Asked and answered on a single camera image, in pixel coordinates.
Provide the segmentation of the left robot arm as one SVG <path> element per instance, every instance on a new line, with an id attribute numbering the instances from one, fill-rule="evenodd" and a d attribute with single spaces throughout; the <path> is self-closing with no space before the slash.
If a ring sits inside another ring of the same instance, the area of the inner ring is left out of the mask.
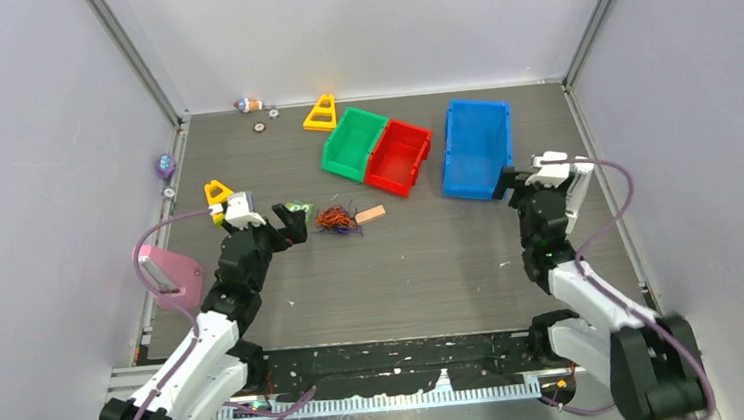
<path id="1" fill-rule="evenodd" d="M 215 282 L 185 341 L 126 400 L 111 398 L 99 420 L 212 420 L 233 394 L 255 394 L 266 384 L 264 351 L 243 339 L 262 303 L 274 255 L 308 237 L 304 210 L 272 206 L 275 228 L 247 204 L 213 205 L 223 216 Z"/>

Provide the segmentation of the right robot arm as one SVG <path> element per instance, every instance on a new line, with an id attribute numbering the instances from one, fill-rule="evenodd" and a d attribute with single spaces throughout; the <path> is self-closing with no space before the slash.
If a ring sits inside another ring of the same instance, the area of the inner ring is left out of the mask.
<path id="1" fill-rule="evenodd" d="M 547 153 L 529 172 L 504 166 L 496 182 L 493 198 L 507 197 L 518 213 L 525 273 L 570 307 L 533 319 L 532 358 L 583 367 L 609 388 L 624 420 L 709 418 L 715 394 L 688 320 L 625 297 L 569 241 L 595 163 Z"/>

